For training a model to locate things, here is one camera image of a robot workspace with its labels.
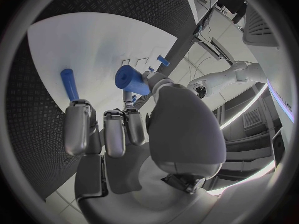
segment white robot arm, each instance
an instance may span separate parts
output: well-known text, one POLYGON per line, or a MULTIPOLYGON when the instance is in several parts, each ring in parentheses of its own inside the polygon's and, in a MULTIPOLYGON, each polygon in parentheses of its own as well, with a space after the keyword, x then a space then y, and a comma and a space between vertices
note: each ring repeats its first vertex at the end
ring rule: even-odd
POLYGON ((247 65, 245 62, 237 62, 225 71, 210 73, 191 81, 187 88, 203 98, 220 92, 229 84, 241 84, 249 80, 267 82, 266 76, 258 63, 247 65))

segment led light strip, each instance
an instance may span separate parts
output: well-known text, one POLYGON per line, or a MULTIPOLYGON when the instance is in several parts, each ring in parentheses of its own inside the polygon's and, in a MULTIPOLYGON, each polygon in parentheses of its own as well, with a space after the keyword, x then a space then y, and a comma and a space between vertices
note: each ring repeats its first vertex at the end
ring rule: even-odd
POLYGON ((219 189, 215 189, 215 190, 211 190, 211 191, 207 191, 208 194, 211 194, 213 196, 216 196, 216 195, 220 195, 224 192, 225 189, 229 188, 229 187, 232 187, 232 186, 235 186, 235 185, 238 185, 238 184, 241 184, 241 183, 245 183, 245 182, 248 182, 250 180, 253 180, 253 179, 257 179, 257 178, 260 178, 260 177, 263 177, 265 174, 269 173, 272 169, 274 169, 274 166, 275 166, 275 162, 274 160, 271 161, 266 167, 264 167, 263 169, 261 169, 260 171, 258 171, 257 173, 255 173, 254 175, 238 182, 238 183, 235 183, 235 184, 232 184, 230 186, 227 186, 227 187, 224 187, 224 188, 219 188, 219 189))
POLYGON ((261 88, 261 90, 256 94, 256 96, 253 97, 253 99, 243 108, 241 109, 235 116, 233 116, 229 121, 227 121, 224 125, 220 126, 220 130, 223 130, 227 126, 229 126, 233 121, 235 121, 238 117, 240 117, 246 110, 249 109, 249 107, 257 101, 257 99, 261 96, 261 94, 264 92, 264 90, 267 88, 267 84, 264 84, 264 86, 261 88))
POLYGON ((291 111, 287 108, 287 106, 282 102, 282 100, 278 97, 277 93, 274 91, 273 87, 271 86, 269 80, 267 79, 269 90, 274 97, 274 99, 277 101, 279 106, 283 109, 287 117, 290 119, 292 123, 294 123, 294 116, 292 115, 291 111))

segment air vent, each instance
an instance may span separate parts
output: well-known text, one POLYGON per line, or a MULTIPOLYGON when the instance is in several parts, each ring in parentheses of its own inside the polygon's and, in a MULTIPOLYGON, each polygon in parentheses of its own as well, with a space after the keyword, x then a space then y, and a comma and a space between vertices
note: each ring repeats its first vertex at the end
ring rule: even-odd
POLYGON ((246 10, 243 42, 253 46, 278 46, 268 25, 249 5, 246 10))
POLYGON ((249 112, 243 114, 244 129, 250 128, 252 126, 255 126, 255 125, 258 125, 261 123, 262 123, 262 120, 261 120, 261 116, 260 116, 258 109, 255 109, 253 111, 249 111, 249 112))

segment blue handle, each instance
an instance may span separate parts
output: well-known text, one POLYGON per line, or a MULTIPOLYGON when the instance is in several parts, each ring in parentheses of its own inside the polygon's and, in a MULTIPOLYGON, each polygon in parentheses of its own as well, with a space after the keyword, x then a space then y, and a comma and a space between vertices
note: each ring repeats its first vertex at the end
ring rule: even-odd
POLYGON ((157 60, 159 60, 163 65, 165 66, 169 66, 170 62, 167 61, 164 57, 162 57, 161 55, 158 56, 157 60))
POLYGON ((60 72, 60 75, 70 101, 79 99, 73 70, 64 69, 62 72, 60 72))

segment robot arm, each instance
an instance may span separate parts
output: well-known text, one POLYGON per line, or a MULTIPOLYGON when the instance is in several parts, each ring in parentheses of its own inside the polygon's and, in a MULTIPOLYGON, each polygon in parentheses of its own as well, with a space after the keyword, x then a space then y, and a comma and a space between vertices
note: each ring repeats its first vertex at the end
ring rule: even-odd
POLYGON ((210 73, 191 81, 187 88, 203 98, 219 93, 229 84, 242 84, 249 80, 267 82, 266 76, 258 63, 247 65, 245 62, 237 62, 225 71, 210 73))

